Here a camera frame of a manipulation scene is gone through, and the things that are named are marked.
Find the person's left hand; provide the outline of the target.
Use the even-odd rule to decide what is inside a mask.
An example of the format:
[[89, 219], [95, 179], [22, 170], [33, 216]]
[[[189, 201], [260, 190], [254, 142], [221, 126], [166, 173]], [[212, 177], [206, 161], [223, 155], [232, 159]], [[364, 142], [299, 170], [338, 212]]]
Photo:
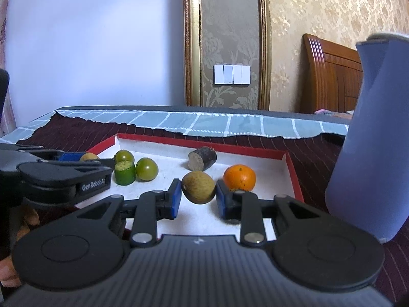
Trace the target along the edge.
[[[40, 224], [39, 215], [35, 209], [22, 205], [17, 211], [17, 223], [19, 228], [12, 229], [12, 242], [15, 243], [30, 232], [30, 228]], [[6, 288], [16, 288], [21, 286], [21, 279], [13, 264], [11, 253], [6, 258], [1, 259], [1, 284]]]

